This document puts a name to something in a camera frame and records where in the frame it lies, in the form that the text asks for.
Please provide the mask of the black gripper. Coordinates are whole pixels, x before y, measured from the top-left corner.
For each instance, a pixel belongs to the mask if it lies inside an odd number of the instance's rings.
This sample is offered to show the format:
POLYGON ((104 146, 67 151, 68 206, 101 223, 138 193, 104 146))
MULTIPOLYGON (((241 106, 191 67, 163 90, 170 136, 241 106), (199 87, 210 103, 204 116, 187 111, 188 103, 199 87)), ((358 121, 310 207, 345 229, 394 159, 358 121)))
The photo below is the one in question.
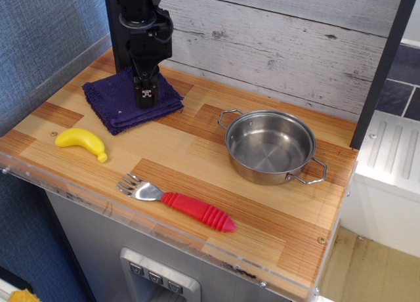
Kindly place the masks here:
POLYGON ((156 9, 140 22, 127 21, 129 56, 133 67, 136 106, 142 105, 142 84, 150 82, 152 106, 158 104, 158 64, 172 57, 173 21, 169 12, 156 9))

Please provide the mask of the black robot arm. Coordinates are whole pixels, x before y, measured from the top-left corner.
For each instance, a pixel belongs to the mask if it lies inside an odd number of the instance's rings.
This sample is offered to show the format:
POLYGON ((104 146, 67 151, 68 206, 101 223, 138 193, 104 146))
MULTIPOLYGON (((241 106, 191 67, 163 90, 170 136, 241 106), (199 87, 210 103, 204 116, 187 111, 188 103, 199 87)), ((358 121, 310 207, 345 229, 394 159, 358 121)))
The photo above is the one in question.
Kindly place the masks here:
POLYGON ((139 108, 158 104, 159 63, 172 57, 173 21, 161 0, 117 0, 119 22, 128 32, 133 91, 139 108))

